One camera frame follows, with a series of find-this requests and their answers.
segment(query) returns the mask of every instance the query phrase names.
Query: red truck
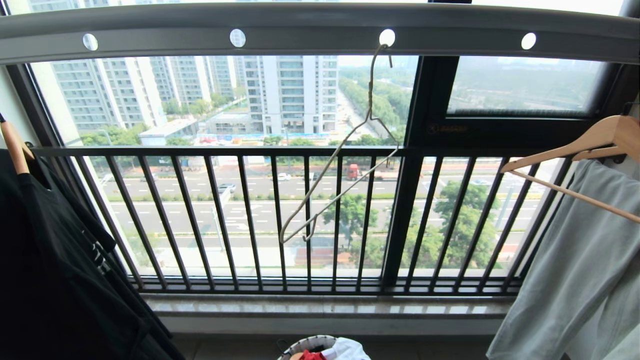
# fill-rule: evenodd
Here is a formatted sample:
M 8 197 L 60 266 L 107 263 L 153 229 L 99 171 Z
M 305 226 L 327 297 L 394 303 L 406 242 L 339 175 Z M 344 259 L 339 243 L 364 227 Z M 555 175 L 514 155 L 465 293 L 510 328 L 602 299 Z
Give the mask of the red truck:
M 347 180 L 357 180 L 360 176 L 362 176 L 363 172 L 360 171 L 360 167 L 358 164 L 350 164 L 346 171 Z M 377 181 L 397 181 L 398 180 L 398 172 L 397 171 L 380 171 L 376 170 L 374 173 L 374 180 Z

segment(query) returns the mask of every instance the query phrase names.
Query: metal railing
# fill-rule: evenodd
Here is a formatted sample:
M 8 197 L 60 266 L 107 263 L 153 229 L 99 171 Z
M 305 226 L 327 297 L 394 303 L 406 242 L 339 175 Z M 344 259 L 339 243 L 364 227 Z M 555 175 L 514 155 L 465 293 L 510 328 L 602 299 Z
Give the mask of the metal railing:
M 492 210 L 492 204 L 498 196 L 498 190 L 502 183 L 503 176 L 497 172 L 497 169 L 508 161 L 508 158 L 502 158 L 500 164 L 495 164 L 495 170 L 492 170 L 493 183 L 488 186 L 488 193 L 482 208 L 481 214 L 474 224 L 475 231 L 471 237 L 471 241 L 468 244 L 466 254 L 459 268 L 448 269 L 444 266 L 445 255 L 450 247 L 450 243 L 454 240 L 452 238 L 454 234 L 454 227 L 458 221 L 458 217 L 463 207 L 463 201 L 465 201 L 465 192 L 469 187 L 470 180 L 472 179 L 472 173 L 474 171 L 474 165 L 480 164 L 484 159 L 477 157 L 469 157 L 465 160 L 456 159 L 456 161 L 445 160 L 443 156 L 435 157 L 433 163 L 433 169 L 428 171 L 425 176 L 425 182 L 427 177 L 429 178 L 429 187 L 425 198 L 424 211 L 420 217 L 420 223 L 418 226 L 417 238 L 415 239 L 414 248 L 406 248 L 405 252 L 411 251 L 410 264 L 406 269 L 406 275 L 398 275 L 400 268 L 396 268 L 394 271 L 397 275 L 397 280 L 393 284 L 384 284 L 380 271 L 370 271 L 365 266 L 365 253 L 367 252 L 367 240 L 371 237 L 371 225 L 370 214 L 372 208 L 372 200 L 376 195 L 374 191 L 374 182 L 376 181 L 375 174 L 370 176 L 366 181 L 366 195 L 364 199 L 364 228 L 362 229 L 362 235 L 360 237 L 360 253 L 353 256 L 351 268 L 347 270 L 339 269 L 339 247 L 340 243 L 340 202 L 335 207 L 335 219 L 333 222 L 333 244 L 331 247 L 326 247 L 326 254 L 324 257 L 331 257 L 330 262 L 325 262 L 324 267 L 320 270 L 315 269 L 314 262 L 312 260 L 312 254 L 317 249 L 313 248 L 313 240 L 298 245 L 295 249 L 296 252 L 304 252 L 306 257 L 306 264 L 302 267 L 291 266 L 287 264 L 287 257 L 291 255 L 292 250 L 286 249 L 280 242 L 278 242 L 278 262 L 280 263 L 279 270 L 266 269 L 260 265 L 259 247 L 257 241 L 257 232 L 254 227 L 254 216 L 252 215 L 252 200 L 250 194 L 250 188 L 247 181 L 247 171 L 245 165 L 245 156 L 264 156 L 266 163 L 270 164 L 269 175 L 271 176 L 271 183 L 273 185 L 273 203 L 275 210 L 275 223 L 271 224 L 273 232 L 280 232 L 282 228 L 282 218 L 285 216 L 282 209 L 283 197 L 281 196 L 281 184 L 278 182 L 278 164 L 281 161 L 278 160 L 279 156 L 295 156 L 303 158 L 303 181 L 305 192 L 310 187 L 310 158 L 329 156 L 333 151 L 330 147 L 218 147 L 218 148 L 202 148 L 202 147 L 78 147 L 78 148 L 41 148 L 34 149 L 35 152 L 45 158 L 68 158 L 75 160 L 77 167 L 83 175 L 86 181 L 86 187 L 88 194 L 92 198 L 92 201 L 98 207 L 100 214 L 104 218 L 104 222 L 111 234 L 114 236 L 118 244 L 118 249 L 129 269 L 129 277 L 133 284 L 135 284 L 141 292 L 155 292 L 155 293 L 247 293 L 247 294 L 291 294 L 291 295 L 422 295 L 422 296 L 511 296 L 517 294 L 517 291 L 523 280 L 523 273 L 527 271 L 530 265 L 532 255 L 535 253 L 536 248 L 536 235 L 543 228 L 543 218 L 552 206 L 555 192 L 547 191 L 544 196 L 541 196 L 540 203 L 537 206 L 537 216 L 531 220 L 528 232 L 523 240 L 520 242 L 520 248 L 518 254 L 514 257 L 508 269 L 505 269 L 499 276 L 492 273 L 496 262 L 499 259 L 500 253 L 506 240 L 509 236 L 509 232 L 516 221 L 516 217 L 529 194 L 531 183 L 524 181 L 520 187 L 520 191 L 517 195 L 511 213 L 506 219 L 504 228 L 500 232 L 500 235 L 495 240 L 495 248 L 492 251 L 488 264 L 484 268 L 470 269 L 472 258 L 474 257 L 474 251 L 476 251 L 477 244 L 481 239 L 481 235 L 487 219 L 490 216 Z M 342 180 L 342 168 L 344 159 L 347 157 L 358 156 L 359 158 L 369 158 L 370 164 L 373 166 L 376 162 L 376 158 L 380 159 L 389 154 L 393 148 L 390 147 L 345 147 L 337 158 L 336 166 L 336 183 L 335 191 L 340 192 Z M 407 149 L 403 148 L 397 153 L 398 158 L 404 159 L 409 156 L 418 156 L 420 158 L 425 157 L 427 154 L 423 154 L 420 149 Z M 162 228 L 166 233 L 166 241 L 169 244 L 170 254 L 175 259 L 177 264 L 177 271 L 172 274 L 166 274 L 166 265 L 163 265 L 158 260 L 158 252 L 152 246 L 148 231 L 145 230 L 143 222 L 140 218 L 140 213 L 136 210 L 136 201 L 130 194 L 127 184 L 125 183 L 121 166 L 117 162 L 117 157 L 127 156 L 137 159 L 139 166 L 142 170 L 143 178 L 148 185 L 149 192 L 151 194 L 152 202 L 155 205 L 157 214 L 162 223 Z M 158 187 L 156 186 L 155 175 L 152 173 L 152 167 L 149 164 L 149 158 L 153 156 L 164 156 L 170 158 L 170 164 L 172 170 L 175 172 L 175 180 L 180 190 L 180 195 L 186 209 L 186 216 L 188 222 L 193 230 L 190 239 L 195 242 L 199 260 L 201 261 L 202 268 L 198 271 L 197 275 L 194 275 L 194 271 L 190 271 L 193 265 L 186 263 L 184 255 L 181 252 L 180 246 L 177 241 L 177 237 L 172 229 L 172 221 L 169 219 L 167 211 L 163 205 L 163 196 L 160 194 Z M 234 241 L 231 239 L 230 233 L 227 229 L 227 219 L 223 209 L 225 204 L 223 203 L 218 191 L 218 178 L 216 177 L 216 165 L 214 159 L 217 156 L 235 156 L 237 158 L 237 170 L 240 175 L 242 202 L 244 203 L 244 210 L 246 211 L 248 232 L 246 237 L 249 239 L 251 252 L 244 252 L 241 255 L 252 256 L 253 264 L 255 266 L 250 269 L 250 274 L 245 270 L 239 272 L 237 266 L 237 260 L 240 259 L 238 254 L 234 254 Z M 228 263 L 222 267 L 227 271 L 225 274 L 220 274 L 219 271 L 212 269 L 220 264 L 212 263 L 211 249 L 205 244 L 203 234 L 199 228 L 198 220 L 196 217 L 196 211 L 194 210 L 194 204 L 197 204 L 197 200 L 192 200 L 192 194 L 189 192 L 185 175 L 183 173 L 180 159 L 183 157 L 196 157 L 204 160 L 206 178 L 209 180 L 209 186 L 211 187 L 211 196 L 214 210 L 214 217 L 219 220 L 218 236 L 220 237 L 221 246 L 219 252 L 224 250 L 224 256 Z M 131 216 L 131 221 L 136 230 L 134 237 L 139 238 L 142 244 L 144 253 L 148 256 L 148 270 L 147 274 L 140 271 L 140 264 L 136 262 L 136 257 L 132 254 L 130 239 L 124 234 L 120 228 L 118 220 L 114 216 L 113 209 L 111 209 L 110 201 L 105 197 L 100 189 L 100 184 L 97 181 L 95 170 L 93 169 L 92 162 L 95 159 L 103 159 L 108 164 L 110 174 L 113 176 L 122 201 L 125 204 L 127 212 Z M 464 173 L 461 178 L 460 191 L 457 194 L 455 204 L 453 206 L 452 213 L 450 215 L 449 223 L 444 224 L 441 233 L 443 234 L 442 245 L 440 250 L 434 258 L 435 266 L 433 271 L 431 269 L 421 269 L 419 274 L 416 269 L 419 264 L 419 253 L 425 233 L 425 228 L 429 220 L 429 216 L 433 215 L 433 204 L 438 200 L 436 196 L 436 188 L 440 184 L 441 171 L 443 169 L 443 162 L 446 163 L 461 163 L 466 164 Z M 569 169 L 570 161 L 564 161 L 561 166 L 556 169 L 554 182 L 560 184 L 567 171 Z M 529 174 L 534 176 L 538 171 L 538 166 L 531 167 Z M 402 204 L 406 199 L 396 196 L 393 199 L 394 203 Z M 305 209 L 305 217 L 309 219 L 311 215 L 310 200 L 307 202 Z M 390 235 L 390 231 L 385 233 L 386 244 L 385 247 L 393 247 L 396 240 Z

